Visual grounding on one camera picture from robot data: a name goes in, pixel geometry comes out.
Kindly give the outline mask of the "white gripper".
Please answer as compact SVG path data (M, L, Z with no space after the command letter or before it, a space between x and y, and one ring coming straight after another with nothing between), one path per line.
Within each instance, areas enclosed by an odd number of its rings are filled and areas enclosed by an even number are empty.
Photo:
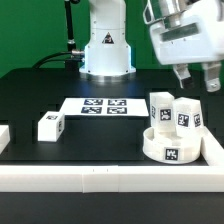
M221 60L224 59L224 21L218 21L217 6L192 6L181 18L181 26L166 29L162 22L150 27L158 61L173 66L182 89L193 87L190 63L203 63L208 92L221 88Z

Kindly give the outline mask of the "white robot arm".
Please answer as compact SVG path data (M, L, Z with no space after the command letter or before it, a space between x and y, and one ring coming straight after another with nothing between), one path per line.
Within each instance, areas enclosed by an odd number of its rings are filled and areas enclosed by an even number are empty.
M94 79L116 79L135 68L125 39L124 0L89 0L90 41L80 71ZM200 63L209 92L221 88L224 60L224 0L147 0L144 23L162 65L171 65L180 86L193 84L188 66Z

